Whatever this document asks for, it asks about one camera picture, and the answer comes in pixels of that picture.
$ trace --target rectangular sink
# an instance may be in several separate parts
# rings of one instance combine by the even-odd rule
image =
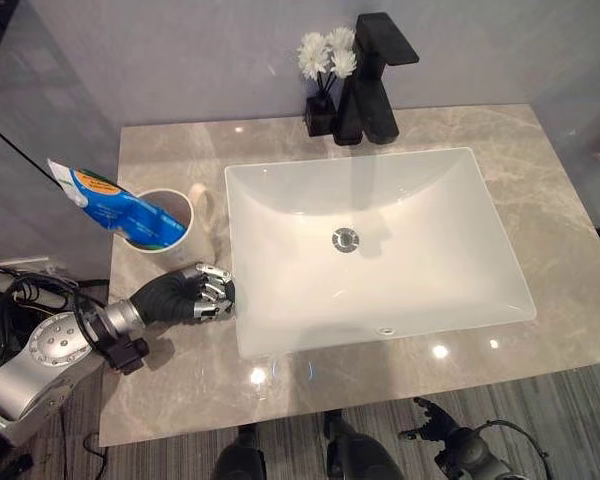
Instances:
[[[225,177],[244,357],[536,316],[468,148]]]

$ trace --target gray carpet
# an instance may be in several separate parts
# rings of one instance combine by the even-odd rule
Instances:
[[[90,291],[92,295],[104,292]],[[95,478],[100,459],[82,448],[98,429],[100,377],[85,379],[65,403],[68,478]],[[477,426],[502,418],[517,423],[550,453],[556,479],[600,479],[600,364],[513,382],[427,396],[463,425]],[[400,430],[420,426],[425,417],[410,400],[365,405],[344,411],[359,432],[379,440],[410,480],[444,479],[433,458],[440,444],[400,442]],[[216,457],[235,436],[222,429],[109,449],[106,479],[208,479]],[[326,441],[319,415],[304,415],[259,424],[269,480],[321,479]],[[64,440],[59,417],[16,454],[29,452],[35,466],[23,479],[62,479]],[[491,450],[532,479],[543,479],[540,461],[527,440],[494,427],[483,433]]]

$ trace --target white flower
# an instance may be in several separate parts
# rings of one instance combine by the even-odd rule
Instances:
[[[327,35],[327,44],[329,44],[333,51],[351,50],[353,48],[354,35],[353,30],[350,28],[336,28]]]
[[[298,52],[298,66],[305,78],[317,80],[318,72],[326,73],[329,63],[326,38],[316,32],[307,33]]]
[[[346,78],[356,69],[356,56],[351,50],[335,50],[331,60],[331,71],[338,78]]]

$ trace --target sink drain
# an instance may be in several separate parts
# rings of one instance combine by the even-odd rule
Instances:
[[[342,227],[333,232],[331,241],[336,250],[342,253],[351,253],[358,245],[360,245],[360,238],[358,234],[350,228]]]

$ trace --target marble countertop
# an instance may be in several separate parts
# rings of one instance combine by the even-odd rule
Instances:
[[[538,316],[474,330],[269,358],[238,355],[235,320],[151,328],[132,375],[103,377],[101,445],[116,445],[484,385],[600,362],[600,241],[526,105],[395,112],[390,145],[309,138],[300,118],[128,127],[118,182],[133,192],[194,182],[215,194],[216,262],[231,267],[224,167],[470,147],[509,235]],[[115,238],[110,300],[162,272]],[[443,345],[444,358],[432,348]],[[254,370],[258,382],[252,382]]]

